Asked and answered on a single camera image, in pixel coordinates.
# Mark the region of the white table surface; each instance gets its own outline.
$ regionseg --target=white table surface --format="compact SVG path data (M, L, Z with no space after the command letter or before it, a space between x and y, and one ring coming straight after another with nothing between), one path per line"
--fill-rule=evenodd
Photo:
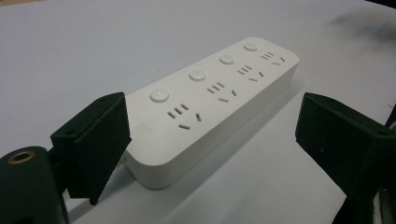
M44 0L0 7L0 156L102 95L133 92L248 36L300 57L290 87L175 185L123 167L73 223L332 223L345 194L296 144L306 91L385 123L396 103L396 10L361 0Z

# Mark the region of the black clamp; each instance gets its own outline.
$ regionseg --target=black clamp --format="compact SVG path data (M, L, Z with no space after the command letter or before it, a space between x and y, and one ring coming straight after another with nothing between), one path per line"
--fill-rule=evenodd
M123 92L101 97L51 137L0 159L0 223L68 223L62 193L97 204L131 142Z
M306 93L296 138L346 194L334 224L373 223L373 198L379 190L386 192L383 223L394 223L396 132L332 98Z

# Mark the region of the white power strip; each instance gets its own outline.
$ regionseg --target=white power strip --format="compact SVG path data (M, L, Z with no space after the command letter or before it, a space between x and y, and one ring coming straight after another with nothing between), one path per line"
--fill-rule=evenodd
M125 165L143 186L168 187L285 89L298 62L250 37L128 94Z

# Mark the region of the power strip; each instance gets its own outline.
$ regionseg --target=power strip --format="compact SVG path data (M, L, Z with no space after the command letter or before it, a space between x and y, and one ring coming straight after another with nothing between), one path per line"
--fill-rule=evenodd
M250 37L128 94L124 164L143 186L168 187L283 91L298 62Z

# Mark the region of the round button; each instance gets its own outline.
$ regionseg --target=round button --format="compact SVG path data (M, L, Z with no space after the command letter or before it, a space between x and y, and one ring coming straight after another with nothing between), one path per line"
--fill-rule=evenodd
M155 103L162 103L169 99L169 92L164 89L156 89L149 94L149 98Z
M231 55L223 55L220 58L220 62L224 64L232 64L234 62L233 56Z
M247 43L246 45L244 45L244 48L247 49L248 51L256 51L257 45L253 43Z
M195 70L192 70L192 71L189 73L189 77L190 77L191 80L193 80L193 81L202 81L202 80L205 79L206 75L205 75L205 72L204 72L204 71L195 69Z

